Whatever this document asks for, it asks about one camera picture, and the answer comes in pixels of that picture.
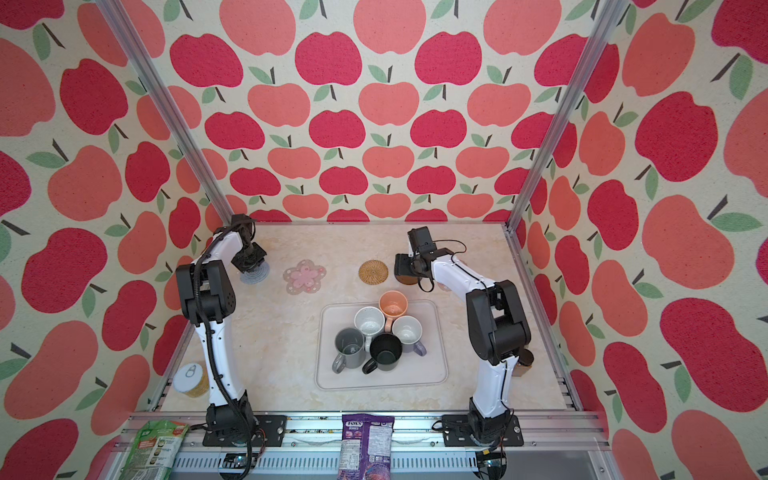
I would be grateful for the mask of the round grey felt coaster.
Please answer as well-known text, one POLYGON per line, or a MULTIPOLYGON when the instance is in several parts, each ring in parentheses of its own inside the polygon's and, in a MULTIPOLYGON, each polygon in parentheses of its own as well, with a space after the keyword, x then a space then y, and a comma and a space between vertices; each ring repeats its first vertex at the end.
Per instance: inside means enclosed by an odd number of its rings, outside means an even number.
POLYGON ((270 273, 270 266, 267 262, 261 263, 252 270, 241 272, 240 280, 244 284, 254 285, 263 282, 270 273))

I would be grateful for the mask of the round brown wooden coaster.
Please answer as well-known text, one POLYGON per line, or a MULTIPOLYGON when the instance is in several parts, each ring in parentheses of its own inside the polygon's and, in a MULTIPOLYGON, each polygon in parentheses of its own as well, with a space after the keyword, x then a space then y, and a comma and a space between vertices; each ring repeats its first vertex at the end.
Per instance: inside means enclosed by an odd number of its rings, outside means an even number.
POLYGON ((403 285, 415 285, 419 282, 419 279, 410 275, 395 275, 395 279, 403 285))

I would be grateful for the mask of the round woven rattan coaster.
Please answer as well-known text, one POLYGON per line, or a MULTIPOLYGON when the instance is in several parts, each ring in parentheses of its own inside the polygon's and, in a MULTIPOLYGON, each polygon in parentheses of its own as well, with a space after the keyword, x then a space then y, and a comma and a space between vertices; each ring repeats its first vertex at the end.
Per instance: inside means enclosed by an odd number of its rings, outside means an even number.
POLYGON ((367 285, 379 285, 384 283, 389 276, 387 265, 380 260, 367 260, 358 270, 360 280, 367 285))

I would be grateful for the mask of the pink flower silicone coaster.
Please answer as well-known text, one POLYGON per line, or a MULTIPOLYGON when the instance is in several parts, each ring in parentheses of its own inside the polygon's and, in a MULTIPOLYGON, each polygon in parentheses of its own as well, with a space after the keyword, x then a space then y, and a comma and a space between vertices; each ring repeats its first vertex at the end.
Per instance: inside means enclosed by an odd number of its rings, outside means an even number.
POLYGON ((321 281, 326 274, 327 269, 324 266, 316 265, 309 259, 303 259, 295 267, 284 271, 286 291, 290 295, 316 293, 320 290, 321 281))

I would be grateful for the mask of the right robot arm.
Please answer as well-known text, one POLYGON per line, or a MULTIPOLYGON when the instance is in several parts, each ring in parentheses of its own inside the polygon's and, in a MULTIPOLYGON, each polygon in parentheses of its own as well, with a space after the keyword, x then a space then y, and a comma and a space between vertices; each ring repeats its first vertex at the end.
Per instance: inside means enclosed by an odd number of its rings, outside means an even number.
POLYGON ((510 280, 492 280, 472 270, 453 251, 438 247, 426 227, 410 230, 408 241, 409 252, 395 257, 394 273, 440 283, 465 301, 469 340, 480 359, 468 423, 477 443, 493 444, 511 422, 512 376, 531 341, 517 287, 510 280))

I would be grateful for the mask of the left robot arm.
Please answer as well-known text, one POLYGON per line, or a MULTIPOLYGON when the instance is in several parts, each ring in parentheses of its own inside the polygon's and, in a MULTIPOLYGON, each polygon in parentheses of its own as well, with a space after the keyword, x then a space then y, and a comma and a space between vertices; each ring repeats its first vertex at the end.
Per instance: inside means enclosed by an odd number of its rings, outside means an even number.
POLYGON ((193 262, 175 271, 183 316, 194 326, 206 355, 209 378, 209 432, 249 438, 256 428, 247 391, 236 375, 232 322, 236 294, 227 268, 242 274, 258 271, 266 252, 254 242, 255 220, 235 214, 216 230, 211 243, 193 262))

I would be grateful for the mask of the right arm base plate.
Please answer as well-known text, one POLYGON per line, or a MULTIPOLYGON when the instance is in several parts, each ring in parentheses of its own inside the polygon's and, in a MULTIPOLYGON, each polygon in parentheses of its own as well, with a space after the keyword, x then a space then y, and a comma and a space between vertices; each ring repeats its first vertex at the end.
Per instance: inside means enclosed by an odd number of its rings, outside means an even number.
POLYGON ((524 445, 522 429, 513 414, 485 419, 475 413, 443 415, 433 425, 443 436, 447 447, 495 448, 524 445))

